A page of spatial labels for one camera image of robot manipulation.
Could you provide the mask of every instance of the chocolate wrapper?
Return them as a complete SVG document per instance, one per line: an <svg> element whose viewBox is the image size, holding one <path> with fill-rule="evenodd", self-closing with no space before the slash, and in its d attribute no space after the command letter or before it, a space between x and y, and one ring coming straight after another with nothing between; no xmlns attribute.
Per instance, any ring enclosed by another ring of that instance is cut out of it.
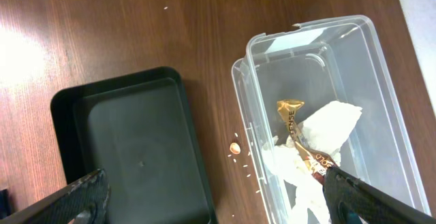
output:
<svg viewBox="0 0 436 224"><path fill-rule="evenodd" d="M307 141L295 122L296 113L304 104L303 101L297 99L278 101L277 111L281 119L285 122L287 130L295 143L295 147L310 173L319 183L324 185L324 176L326 175L327 169L333 165L337 165L330 155L312 150L307 146Z"/></svg>

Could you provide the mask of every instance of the wood grain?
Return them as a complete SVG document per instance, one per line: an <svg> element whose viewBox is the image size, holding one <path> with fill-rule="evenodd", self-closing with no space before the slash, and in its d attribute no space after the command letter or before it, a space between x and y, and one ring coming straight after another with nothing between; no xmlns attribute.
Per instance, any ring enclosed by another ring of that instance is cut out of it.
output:
<svg viewBox="0 0 436 224"><path fill-rule="evenodd" d="M245 134L230 68L254 35L352 14L375 24L436 214L436 120L399 0L0 0L0 184L17 210L65 185L57 91L167 65L185 79L219 221L266 223L243 136L227 157Z"/></svg>

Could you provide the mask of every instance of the transparent plastic container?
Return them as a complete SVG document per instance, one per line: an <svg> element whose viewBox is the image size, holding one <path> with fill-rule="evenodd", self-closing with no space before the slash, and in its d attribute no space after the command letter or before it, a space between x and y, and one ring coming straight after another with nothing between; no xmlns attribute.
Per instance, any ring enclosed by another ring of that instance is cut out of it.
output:
<svg viewBox="0 0 436 224"><path fill-rule="evenodd" d="M302 24L289 33L258 35L232 67L245 131L270 223L288 223L295 188L269 172L261 147L286 138L277 101L300 99L301 122L330 101L362 107L341 148L341 169L430 214L422 181L373 23L346 16ZM274 159L274 149L268 155Z"/></svg>

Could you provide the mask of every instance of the tray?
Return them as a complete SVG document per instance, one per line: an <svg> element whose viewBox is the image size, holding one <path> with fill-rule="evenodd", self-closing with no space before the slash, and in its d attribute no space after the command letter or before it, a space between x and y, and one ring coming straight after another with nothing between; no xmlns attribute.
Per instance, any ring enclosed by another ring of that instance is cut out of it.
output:
<svg viewBox="0 0 436 224"><path fill-rule="evenodd" d="M172 68L59 91L51 112L67 183L106 170L108 223L217 222L185 89Z"/></svg>

